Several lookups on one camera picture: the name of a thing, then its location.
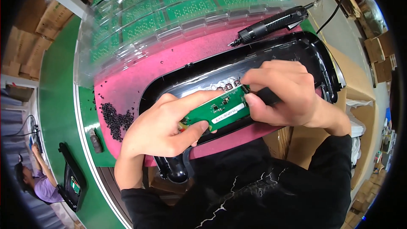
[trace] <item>purple shirt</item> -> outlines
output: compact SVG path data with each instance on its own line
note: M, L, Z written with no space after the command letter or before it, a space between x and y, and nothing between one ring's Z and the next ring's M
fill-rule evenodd
M58 188L54 187L47 176L42 171L34 172L34 192L43 201L46 202L63 202L64 199L58 193Z

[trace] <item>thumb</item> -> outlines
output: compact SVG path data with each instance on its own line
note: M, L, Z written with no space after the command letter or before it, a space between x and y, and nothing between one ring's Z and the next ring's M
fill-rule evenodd
M245 94L245 99L250 109L250 116L253 120L270 123L273 117L276 117L276 112L271 106L266 105L260 97L253 93Z
M185 131L178 135L172 136L173 142L184 151L190 145L195 146L202 134L207 130L209 124L206 120L199 121L190 125Z

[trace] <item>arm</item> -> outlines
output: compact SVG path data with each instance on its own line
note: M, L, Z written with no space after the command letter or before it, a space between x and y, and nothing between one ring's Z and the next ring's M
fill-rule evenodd
M143 180L144 155L135 157L120 153L114 166L114 177L120 190L141 188Z
M164 94L130 126L122 142L114 176L120 190L141 188L144 155L173 157L189 146L196 146L208 128L200 121L178 133L178 123L191 110L222 94L222 91L198 91L178 99Z
M323 128L328 134L335 136L345 136L351 134L351 124L349 117L338 107L328 103L318 97L320 106L316 110L310 122L315 122L313 126Z
M34 154L34 158L35 158L35 168L37 168L38 171L42 171L41 165L39 164L38 159L35 156L35 154Z
M32 150L34 153L34 156L36 158L36 160L38 161L40 167L42 167L42 172L45 174L45 176L47 176L48 180L50 181L50 183L56 187L57 186L57 182L54 179L54 176L52 175L51 170L49 169L48 165L45 163L45 161L42 159L41 154L39 153L38 147L36 145L32 146Z
M348 116L315 94L314 78L299 62L266 61L259 69L247 71L241 82L250 84L252 91L268 87L282 100L271 107L255 94L246 94L253 120L273 126L318 127L337 136L350 134Z

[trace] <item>clear plastic tray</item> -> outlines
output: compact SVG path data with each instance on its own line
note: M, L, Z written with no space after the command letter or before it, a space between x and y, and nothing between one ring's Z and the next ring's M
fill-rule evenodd
M92 87L165 48L293 6L290 0L93 0L74 82Z

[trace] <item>concrete floor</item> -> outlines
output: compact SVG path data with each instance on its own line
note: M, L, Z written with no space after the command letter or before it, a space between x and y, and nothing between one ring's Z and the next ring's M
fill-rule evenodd
M304 6L314 0L293 1L298 5ZM309 20L313 28L318 30L333 13L336 7L337 3L335 0L323 0L322 7L319 9L312 9L310 11ZM369 59L366 57L362 47L364 39L362 38L361 31L359 30L355 21L348 20L343 12L339 9L333 19L323 28L318 36L320 39L334 46L357 63L365 71L366 76L371 80L372 77L368 64ZM386 108L389 107L389 95L387 93L386 83L379 83L374 89L374 93L376 95L376 105L379 108L378 122L380 124L375 149L379 150L381 144L381 130L383 129L381 125L384 124ZM368 179L373 171L373 158L374 156L371 158L371 170L368 170L367 174L364 176L365 179ZM355 189L356 191L352 192L352 199L356 195L359 187L360 186Z

